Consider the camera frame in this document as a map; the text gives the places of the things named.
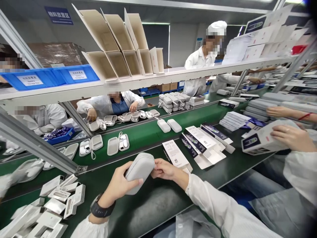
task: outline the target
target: blue storage bin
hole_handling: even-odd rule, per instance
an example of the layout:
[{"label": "blue storage bin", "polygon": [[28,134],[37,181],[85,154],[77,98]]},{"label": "blue storage bin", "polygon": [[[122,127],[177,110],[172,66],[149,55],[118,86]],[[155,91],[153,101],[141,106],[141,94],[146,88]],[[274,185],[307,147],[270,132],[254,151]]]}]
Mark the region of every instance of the blue storage bin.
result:
[{"label": "blue storage bin", "polygon": [[141,88],[139,89],[140,92],[146,92],[148,90],[148,88]]},{"label": "blue storage bin", "polygon": [[65,141],[68,141],[69,139],[71,139],[71,137],[74,135],[75,133],[75,129],[71,128],[66,135],[61,136],[61,137],[57,137],[51,140],[47,140],[46,142],[51,144],[51,145],[55,145],[55,144],[59,144]]},{"label": "blue storage bin", "polygon": [[67,84],[99,80],[89,64],[53,68],[53,72],[56,77],[62,77]]},{"label": "blue storage bin", "polygon": [[0,75],[19,91],[56,87],[66,83],[62,77],[57,78],[51,68],[19,70]]}]

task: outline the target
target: white shelf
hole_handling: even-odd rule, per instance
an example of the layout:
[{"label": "white shelf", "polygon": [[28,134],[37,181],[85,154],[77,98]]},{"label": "white shelf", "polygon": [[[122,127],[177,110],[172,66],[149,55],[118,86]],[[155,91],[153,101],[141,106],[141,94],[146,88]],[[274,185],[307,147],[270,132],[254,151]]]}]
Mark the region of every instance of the white shelf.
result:
[{"label": "white shelf", "polygon": [[105,95],[108,92],[122,92],[138,88],[150,87],[155,84],[168,84],[190,79],[208,77],[222,73],[232,73],[246,69],[262,68],[274,64],[293,62],[296,57],[259,59],[238,64],[217,65],[200,69],[186,70],[184,67],[166,70],[163,74],[135,76],[115,80],[103,84],[101,81],[81,84],[63,85],[59,87],[37,89],[30,91],[16,91],[14,89],[0,90],[0,105],[4,109],[15,106],[40,106],[58,102],[71,101],[81,98]]}]

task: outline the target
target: wristwatch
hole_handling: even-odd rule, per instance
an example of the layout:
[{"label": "wristwatch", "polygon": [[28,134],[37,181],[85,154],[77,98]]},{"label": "wristwatch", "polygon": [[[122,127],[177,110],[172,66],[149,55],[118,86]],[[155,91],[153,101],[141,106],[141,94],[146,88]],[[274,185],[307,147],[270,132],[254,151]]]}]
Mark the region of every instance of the wristwatch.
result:
[{"label": "wristwatch", "polygon": [[100,197],[102,196],[102,193],[99,194],[95,200],[92,202],[90,206],[90,212],[97,218],[105,218],[111,215],[113,209],[115,208],[116,201],[108,208],[102,208],[99,206],[98,201]]}]

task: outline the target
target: cardboard box lid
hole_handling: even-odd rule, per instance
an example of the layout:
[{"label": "cardboard box lid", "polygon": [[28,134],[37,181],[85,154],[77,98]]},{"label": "cardboard box lid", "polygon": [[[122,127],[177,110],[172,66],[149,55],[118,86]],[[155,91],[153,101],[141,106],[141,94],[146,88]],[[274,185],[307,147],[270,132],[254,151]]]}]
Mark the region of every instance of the cardboard box lid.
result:
[{"label": "cardboard box lid", "polygon": [[102,9],[101,12],[120,50],[135,50],[128,30],[126,29],[121,17],[116,14],[104,14]]},{"label": "cardboard box lid", "polygon": [[97,10],[79,11],[74,4],[72,5],[102,51],[119,50],[104,17]]}]

